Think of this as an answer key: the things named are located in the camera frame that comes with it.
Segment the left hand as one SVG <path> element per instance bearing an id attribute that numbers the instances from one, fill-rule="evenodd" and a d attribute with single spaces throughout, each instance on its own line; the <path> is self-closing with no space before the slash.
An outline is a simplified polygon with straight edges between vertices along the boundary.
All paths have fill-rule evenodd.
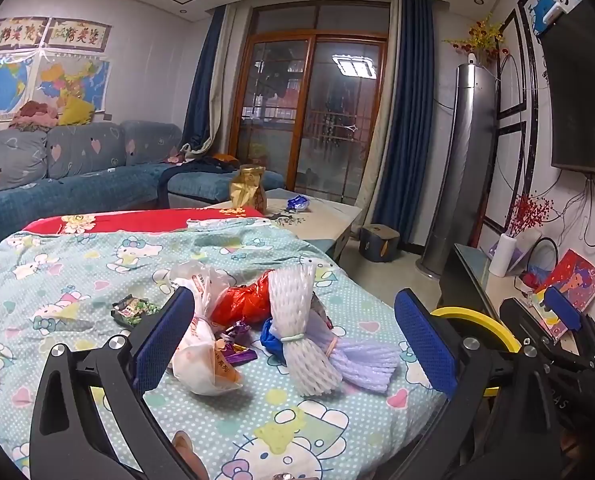
<path id="1" fill-rule="evenodd" d="M 184 431 L 178 430 L 172 438 L 171 444 L 198 478 L 208 480 L 207 470 L 200 457 L 194 453 L 192 441 Z"/>

